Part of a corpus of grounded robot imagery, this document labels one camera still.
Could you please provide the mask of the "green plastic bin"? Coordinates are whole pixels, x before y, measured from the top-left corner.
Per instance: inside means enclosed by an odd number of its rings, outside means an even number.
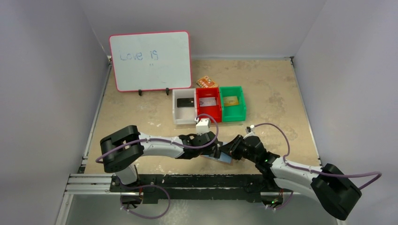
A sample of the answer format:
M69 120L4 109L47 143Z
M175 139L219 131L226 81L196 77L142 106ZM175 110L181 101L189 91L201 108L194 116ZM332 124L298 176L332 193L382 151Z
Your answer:
M220 87L222 122L246 120L246 103L241 86Z

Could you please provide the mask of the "white plastic bin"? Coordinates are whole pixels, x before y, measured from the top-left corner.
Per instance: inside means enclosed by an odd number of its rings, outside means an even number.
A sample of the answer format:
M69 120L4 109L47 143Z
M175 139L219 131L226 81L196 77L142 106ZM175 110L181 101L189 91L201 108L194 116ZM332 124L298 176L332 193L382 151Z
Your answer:
M195 124L197 117L196 89L175 89L172 91L172 99L174 124Z

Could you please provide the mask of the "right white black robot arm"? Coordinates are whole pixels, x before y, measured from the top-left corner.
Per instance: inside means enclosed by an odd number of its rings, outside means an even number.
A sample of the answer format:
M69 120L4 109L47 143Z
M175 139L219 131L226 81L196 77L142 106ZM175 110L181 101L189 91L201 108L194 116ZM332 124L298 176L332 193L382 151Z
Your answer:
M255 164L264 178L279 188L310 197L326 212L339 220L346 220L362 196L360 189L335 165L308 166L284 159L267 151L257 136L236 136L221 147L232 159L247 159Z

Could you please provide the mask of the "red plastic bin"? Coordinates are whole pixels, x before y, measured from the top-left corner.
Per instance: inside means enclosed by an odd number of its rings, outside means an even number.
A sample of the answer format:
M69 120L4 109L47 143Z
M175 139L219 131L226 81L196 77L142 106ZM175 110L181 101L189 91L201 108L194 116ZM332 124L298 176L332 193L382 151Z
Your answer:
M208 114L216 122L222 121L222 107L219 88L196 89L197 115Z

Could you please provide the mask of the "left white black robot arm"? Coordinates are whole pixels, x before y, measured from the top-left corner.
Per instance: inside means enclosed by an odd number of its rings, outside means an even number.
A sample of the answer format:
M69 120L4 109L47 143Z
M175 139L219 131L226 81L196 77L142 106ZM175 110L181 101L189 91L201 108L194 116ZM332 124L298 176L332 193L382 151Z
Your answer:
M95 162L103 164L106 173L114 173L124 185L138 181L134 161L140 157L162 156L192 159L200 155L216 154L218 131L161 137L140 133L137 126L129 125L101 139L101 156Z

